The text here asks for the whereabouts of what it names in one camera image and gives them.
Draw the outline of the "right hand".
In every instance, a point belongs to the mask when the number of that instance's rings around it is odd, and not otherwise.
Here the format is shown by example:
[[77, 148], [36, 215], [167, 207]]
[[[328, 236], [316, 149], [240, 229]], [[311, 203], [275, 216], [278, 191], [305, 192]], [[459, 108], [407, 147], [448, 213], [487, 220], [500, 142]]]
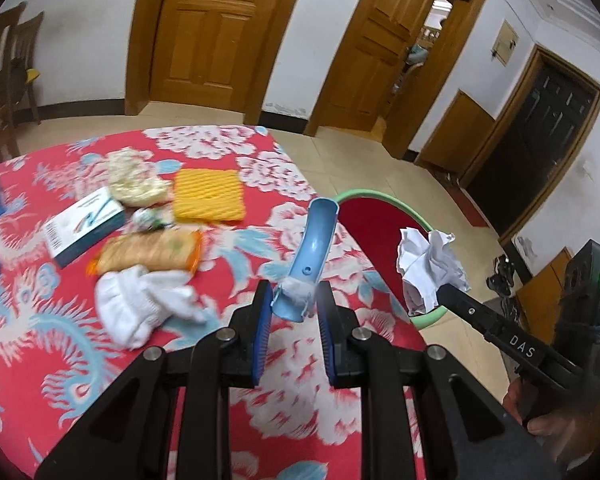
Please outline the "right hand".
[[600, 444], [600, 400], [589, 411], [562, 408], [531, 419], [527, 430], [543, 441], [544, 450], [554, 462], [580, 462]]

